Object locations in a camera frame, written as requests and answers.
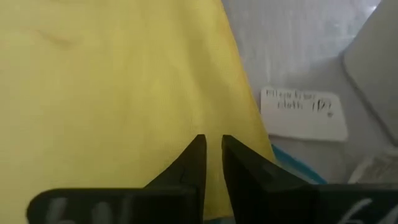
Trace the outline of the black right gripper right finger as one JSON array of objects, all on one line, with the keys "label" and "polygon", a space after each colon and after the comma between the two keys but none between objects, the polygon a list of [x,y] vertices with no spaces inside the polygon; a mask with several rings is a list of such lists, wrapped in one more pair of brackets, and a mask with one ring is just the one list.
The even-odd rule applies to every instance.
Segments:
[{"label": "black right gripper right finger", "polygon": [[311,184],[230,135],[222,151],[236,223],[397,223],[396,184]]}]

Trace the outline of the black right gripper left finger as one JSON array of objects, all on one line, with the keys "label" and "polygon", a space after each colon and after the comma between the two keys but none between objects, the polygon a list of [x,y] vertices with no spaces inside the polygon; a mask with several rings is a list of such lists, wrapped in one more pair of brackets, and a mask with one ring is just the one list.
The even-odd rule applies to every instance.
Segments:
[{"label": "black right gripper left finger", "polygon": [[52,189],[27,206],[28,223],[202,223],[206,137],[197,135],[143,188]]}]

